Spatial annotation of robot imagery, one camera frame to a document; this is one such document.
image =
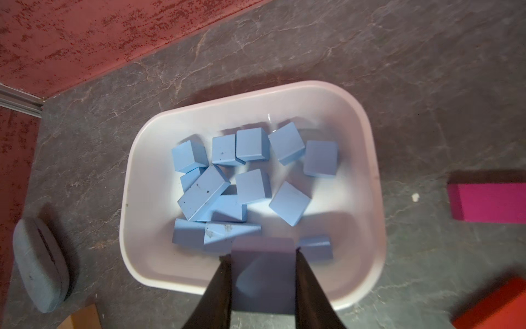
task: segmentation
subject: orange block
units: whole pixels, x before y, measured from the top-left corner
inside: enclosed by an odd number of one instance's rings
[[[68,316],[57,329],[102,329],[95,304],[81,308]]]
[[[457,329],[526,328],[526,280],[509,280],[453,321]]]

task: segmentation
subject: blue wooden block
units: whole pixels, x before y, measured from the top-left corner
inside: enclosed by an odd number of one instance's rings
[[[197,167],[208,167],[205,147],[199,143],[186,141],[171,149],[175,171],[188,173]]]
[[[221,166],[245,164],[245,161],[236,158],[235,134],[212,138],[212,163]]]
[[[268,174],[261,169],[236,175],[238,202],[247,204],[272,197]]]
[[[282,165],[287,165],[301,158],[305,152],[305,144],[294,122],[276,130],[268,136],[268,139]]]
[[[181,186],[183,187],[183,192],[186,192],[190,186],[204,173],[206,168],[195,168],[188,174],[181,176]]]
[[[310,198],[288,182],[283,182],[270,204],[279,217],[290,226],[296,226],[309,205]]]
[[[338,143],[307,141],[303,173],[314,177],[334,177],[338,167]]]
[[[300,248],[301,253],[309,262],[332,259],[332,245],[327,235],[301,238],[297,247]]]
[[[238,237],[231,259],[232,310],[294,314],[296,248],[292,239]]]
[[[237,194],[221,195],[199,222],[246,222],[247,205],[237,202]]]
[[[230,181],[221,169],[216,165],[211,165],[177,203],[186,219],[196,221],[206,214],[228,186],[230,186]]]
[[[204,240],[205,223],[189,222],[179,218],[175,220],[174,237],[171,239],[173,243],[202,250]]]
[[[205,251],[229,254],[238,236],[261,235],[261,225],[247,223],[208,222],[205,225]]]
[[[262,128],[238,130],[236,133],[236,155],[243,161],[269,160],[270,143]]]

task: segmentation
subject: red block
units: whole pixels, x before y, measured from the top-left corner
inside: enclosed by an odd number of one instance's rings
[[[457,329],[526,328],[526,281],[516,277],[453,321]]]
[[[526,224],[526,183],[449,184],[448,195],[456,220]]]

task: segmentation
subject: wooden block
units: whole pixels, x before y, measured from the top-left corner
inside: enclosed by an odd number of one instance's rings
[[[186,141],[172,148],[175,171],[189,173],[197,167],[208,167],[208,158],[202,144]]]
[[[261,169],[236,175],[239,204],[247,204],[272,197],[268,174]]]
[[[95,304],[81,308],[68,316],[57,329],[102,329]]]
[[[246,222],[247,205],[239,204],[237,194],[221,195],[198,222]]]
[[[449,184],[448,195],[456,220],[526,224],[526,183]]]
[[[205,172],[206,168],[195,168],[189,173],[181,176],[181,187],[183,188],[183,193],[188,191],[190,186],[196,182],[196,180]]]
[[[526,280],[519,277],[479,302],[453,321],[457,329],[526,328]]]
[[[305,144],[294,122],[268,135],[274,153],[282,165],[287,165],[303,156]]]
[[[229,254],[238,236],[261,235],[261,225],[247,223],[208,222],[205,226],[205,251]]]
[[[334,177],[338,168],[338,143],[307,141],[303,173],[314,177]]]
[[[175,219],[174,235],[171,238],[173,243],[202,250],[204,240],[205,223],[190,222],[181,218]]]
[[[236,156],[243,161],[269,160],[270,143],[262,128],[236,132]]]
[[[223,171],[218,166],[211,165],[177,203],[186,219],[195,222],[207,213],[228,186],[230,186],[230,181]]]
[[[309,203],[307,195],[285,181],[268,206],[290,226],[296,226]]]
[[[235,134],[212,138],[212,163],[225,167],[245,164],[236,157]]]

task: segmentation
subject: white plastic bin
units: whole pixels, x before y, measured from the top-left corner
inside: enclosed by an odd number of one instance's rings
[[[217,257],[172,244],[174,219],[181,214],[181,173],[174,171],[170,150],[181,141],[201,141],[211,157],[212,137],[239,127],[264,127],[268,133],[293,121],[304,141],[334,140],[339,145],[336,178],[303,175],[301,160],[282,166],[271,153],[268,162],[226,170],[232,176],[262,168],[271,177],[273,195],[286,179],[312,197],[300,223],[289,226],[268,208],[248,207],[248,222],[260,223],[263,235],[292,237],[328,234],[335,259],[312,265],[334,309],[364,297],[380,276],[386,233],[375,146],[369,120],[358,101],[325,82],[305,81],[216,99],[166,111],[139,131],[126,170],[120,250],[139,282],[202,294],[214,274]]]

